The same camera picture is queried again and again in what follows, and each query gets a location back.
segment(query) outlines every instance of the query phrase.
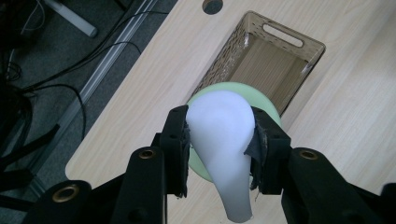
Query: wooden table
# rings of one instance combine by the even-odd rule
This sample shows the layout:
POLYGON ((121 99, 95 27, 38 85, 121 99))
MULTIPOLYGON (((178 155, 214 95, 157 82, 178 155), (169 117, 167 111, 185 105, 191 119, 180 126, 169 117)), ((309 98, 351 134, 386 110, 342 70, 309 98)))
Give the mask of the wooden table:
MULTIPOLYGON (((327 50, 282 117, 294 147, 324 153, 345 179, 379 193, 396 181, 396 1, 179 1, 66 166, 94 187, 125 171, 168 111, 183 105, 243 15, 253 10, 327 50)), ((190 171, 189 195, 169 196, 169 223, 228 223, 214 186, 190 171)), ((285 223, 279 196, 251 193, 249 223, 285 223)))

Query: light green bowl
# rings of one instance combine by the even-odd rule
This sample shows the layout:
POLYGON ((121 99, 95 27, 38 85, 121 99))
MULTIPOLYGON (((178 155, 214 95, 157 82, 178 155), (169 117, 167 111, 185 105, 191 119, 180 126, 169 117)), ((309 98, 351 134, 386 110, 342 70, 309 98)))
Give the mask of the light green bowl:
MULTIPOLYGON (((193 95, 191 99, 187 102, 187 105, 190 105, 195 99, 210 91, 233 91, 235 93, 238 93, 239 95, 244 97, 251 106, 255 106, 265 111, 279 126, 281 126, 280 116, 277 113, 276 108, 274 107, 272 102, 264 94, 262 94, 262 92, 243 83, 220 82, 208 86, 193 95)), ((198 157, 193 147, 190 148, 189 166, 200 177, 212 182, 212 178, 210 177, 209 173, 204 167, 204 164, 201 162, 201 159, 198 157)))

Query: green plate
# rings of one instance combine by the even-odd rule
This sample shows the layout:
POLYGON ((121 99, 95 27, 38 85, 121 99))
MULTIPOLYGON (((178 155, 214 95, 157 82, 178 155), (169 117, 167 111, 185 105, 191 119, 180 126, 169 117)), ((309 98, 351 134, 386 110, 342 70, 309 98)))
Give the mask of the green plate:
MULTIPOLYGON (((281 126, 280 116, 276 111, 276 108, 272 104, 272 102, 264 95, 262 92, 252 88, 243 83, 238 82, 220 82, 211 86, 208 86, 200 91, 198 91, 195 95, 191 97, 191 99, 187 102, 187 105, 190 105, 195 99, 202 96, 205 93, 210 91, 233 91, 238 93, 251 106, 255 106, 259 109, 265 111, 279 126, 281 126)), ((204 164, 201 162, 201 159, 198 157, 198 154, 195 152, 193 147, 190 148, 190 159, 189 159, 190 168, 198 174, 203 179, 212 182, 212 179, 207 172, 204 164)))

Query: round plate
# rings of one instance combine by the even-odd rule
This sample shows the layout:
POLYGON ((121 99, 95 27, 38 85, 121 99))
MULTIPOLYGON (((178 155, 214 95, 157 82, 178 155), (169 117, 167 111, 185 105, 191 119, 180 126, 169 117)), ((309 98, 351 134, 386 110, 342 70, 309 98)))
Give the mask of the round plate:
MULTIPOLYGON (((281 126, 280 116, 277 113, 276 108, 272 104, 272 102, 264 94, 262 94, 262 92, 243 83, 220 82, 208 86, 193 95, 187 102, 187 105, 190 105, 195 99, 210 91, 233 91, 235 93, 238 93, 239 95, 244 97, 251 106, 255 106, 265 111, 279 126, 281 126)), ((207 172, 204 164, 201 162, 201 159, 198 157, 198 154, 195 152, 195 149, 193 147, 190 148, 189 166, 200 177, 212 182, 209 173, 207 172)))

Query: floor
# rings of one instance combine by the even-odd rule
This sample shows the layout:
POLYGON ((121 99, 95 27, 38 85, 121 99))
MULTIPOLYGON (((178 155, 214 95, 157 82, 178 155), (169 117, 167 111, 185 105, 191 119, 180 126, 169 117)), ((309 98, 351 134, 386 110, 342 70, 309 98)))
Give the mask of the floor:
MULTIPOLYGON (((130 5, 126 13, 113 0, 63 1, 67 7, 98 28, 99 33, 94 38, 83 34, 71 23, 45 6, 44 3, 42 4, 43 10, 41 10, 41 7, 37 7, 28 24, 31 25, 30 23, 32 23, 32 26, 26 26, 29 27, 28 29, 33 28, 32 31, 25 31, 25 34, 29 36, 29 45, 14 51, 12 62, 17 63, 21 67, 22 74, 21 78, 13 81, 11 84, 24 88, 64 70, 66 67, 84 58, 108 35, 111 35, 111 37, 107 40, 105 46, 114 44, 122 28, 117 29, 114 34, 110 33, 111 28, 115 26, 121 17, 123 21, 133 16, 135 10, 143 0, 134 0, 132 3, 130 0, 121 0, 121 2, 126 6, 130 5)), ((169 12, 175 3, 176 0, 158 1, 152 10, 169 12)), ((149 13, 147 15, 131 39, 133 44, 128 44, 120 57, 115 61, 115 64, 110 68, 103 81, 99 84, 92 97, 85 104, 87 131, 94 124, 115 90, 138 59, 140 55, 138 51, 144 50, 165 18, 166 15, 159 13, 149 13)), ((104 53, 98 55, 90 63, 71 73, 56 78, 43 86, 67 84, 81 90, 103 55, 104 53)), ((47 88, 28 93, 27 95, 29 95, 34 106, 32 127, 27 142, 48 132, 58 122, 66 108, 76 99, 72 91, 62 87, 47 88)), ((41 180, 45 188, 49 188, 67 179, 64 174, 64 167, 77 149, 81 141, 81 135, 82 114, 80 111, 70 126, 67 127, 60 142, 53 149, 49 158, 37 173, 37 177, 41 180)), ((28 164, 28 162, 21 161, 19 166, 28 164)), ((29 192, 29 189, 8 193, 27 200, 35 200, 35 196, 29 192)), ((0 208, 0 223, 21 223, 23 217, 23 212, 0 208)))

